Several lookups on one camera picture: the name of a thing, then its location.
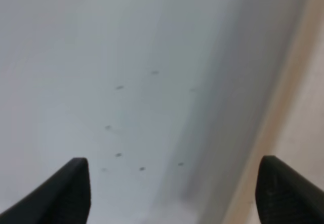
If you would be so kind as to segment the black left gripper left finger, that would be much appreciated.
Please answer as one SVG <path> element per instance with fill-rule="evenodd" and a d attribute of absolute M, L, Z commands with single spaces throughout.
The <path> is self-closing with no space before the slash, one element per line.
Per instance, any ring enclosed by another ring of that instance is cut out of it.
<path fill-rule="evenodd" d="M 18 203 L 1 223 L 86 223 L 91 208 L 89 164 L 73 158 Z"/>

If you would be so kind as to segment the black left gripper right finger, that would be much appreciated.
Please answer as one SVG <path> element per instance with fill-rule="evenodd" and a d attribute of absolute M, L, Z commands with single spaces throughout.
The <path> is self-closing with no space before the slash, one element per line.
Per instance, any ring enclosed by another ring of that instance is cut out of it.
<path fill-rule="evenodd" d="M 323 191 L 276 156 L 260 162 L 255 201 L 260 223 L 323 223 Z"/>

